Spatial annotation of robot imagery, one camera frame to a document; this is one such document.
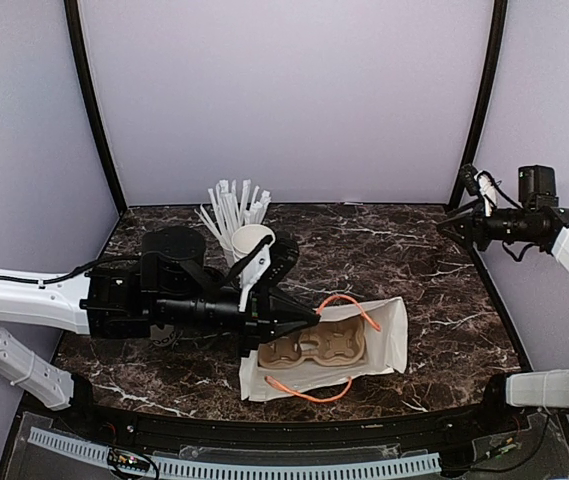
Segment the brown cardboard cup carrier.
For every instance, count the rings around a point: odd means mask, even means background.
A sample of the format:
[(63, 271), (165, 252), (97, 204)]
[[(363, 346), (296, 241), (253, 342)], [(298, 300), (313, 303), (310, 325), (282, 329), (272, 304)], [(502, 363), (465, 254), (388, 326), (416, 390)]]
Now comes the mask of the brown cardboard cup carrier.
[(345, 367), (357, 363), (366, 352), (363, 321), (357, 318), (320, 322), (292, 342), (261, 345), (258, 364), (267, 369), (292, 369), (305, 362), (322, 367)]

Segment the printed paper takeout bag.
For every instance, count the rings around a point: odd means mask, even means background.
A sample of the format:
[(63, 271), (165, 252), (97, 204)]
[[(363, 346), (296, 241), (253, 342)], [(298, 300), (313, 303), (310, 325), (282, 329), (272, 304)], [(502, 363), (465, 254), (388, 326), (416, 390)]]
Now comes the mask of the printed paper takeout bag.
[(241, 399), (332, 403), (358, 377), (405, 372), (408, 316), (402, 298), (359, 303), (338, 294), (319, 313), (316, 326), (262, 344), (241, 360)]

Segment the stack of white paper cups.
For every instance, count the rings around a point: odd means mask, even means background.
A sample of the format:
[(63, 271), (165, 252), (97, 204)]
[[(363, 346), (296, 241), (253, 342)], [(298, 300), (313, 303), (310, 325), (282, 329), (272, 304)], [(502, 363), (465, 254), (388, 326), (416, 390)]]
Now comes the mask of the stack of white paper cups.
[(258, 243), (265, 237), (270, 237), (266, 247), (264, 265), (271, 264), (270, 247), (276, 240), (275, 233), (267, 226), (261, 224), (248, 224), (240, 227), (231, 237), (232, 266), (242, 258), (249, 255)]

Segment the single white paper cup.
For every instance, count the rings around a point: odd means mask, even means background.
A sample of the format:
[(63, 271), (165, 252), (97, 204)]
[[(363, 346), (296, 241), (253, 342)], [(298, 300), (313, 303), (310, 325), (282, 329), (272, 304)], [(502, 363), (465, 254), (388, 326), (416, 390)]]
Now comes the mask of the single white paper cup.
[(173, 325), (152, 325), (150, 328), (150, 340), (158, 348), (172, 348), (177, 338), (177, 331)]

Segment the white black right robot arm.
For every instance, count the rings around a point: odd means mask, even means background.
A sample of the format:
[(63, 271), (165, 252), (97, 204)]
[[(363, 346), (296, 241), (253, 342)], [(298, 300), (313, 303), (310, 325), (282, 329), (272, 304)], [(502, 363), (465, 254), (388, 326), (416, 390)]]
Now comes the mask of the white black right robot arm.
[[(487, 170), (461, 166), (459, 181), (470, 201), (438, 223), (438, 232), (467, 250), (500, 243), (515, 262), (533, 248), (552, 257), (567, 273), (569, 289), (569, 208), (560, 204), (555, 171), (549, 166), (518, 169), (518, 196), (509, 197)], [(497, 374), (485, 387), (474, 424), (498, 432), (513, 411), (540, 409), (569, 414), (569, 368)]]

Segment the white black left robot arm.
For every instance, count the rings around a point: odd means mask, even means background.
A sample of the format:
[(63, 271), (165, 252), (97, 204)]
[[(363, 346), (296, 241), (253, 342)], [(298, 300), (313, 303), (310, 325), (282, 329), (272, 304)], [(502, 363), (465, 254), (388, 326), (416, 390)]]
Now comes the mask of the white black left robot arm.
[(277, 286), (289, 268), (253, 251), (222, 275), (197, 254), (149, 251), (89, 262), (55, 276), (0, 270), (0, 374), (84, 436), (105, 427), (91, 383), (25, 347), (4, 324), (52, 327), (105, 339), (148, 338), (155, 327), (187, 325), (239, 336), (238, 352), (318, 324), (311, 307)]

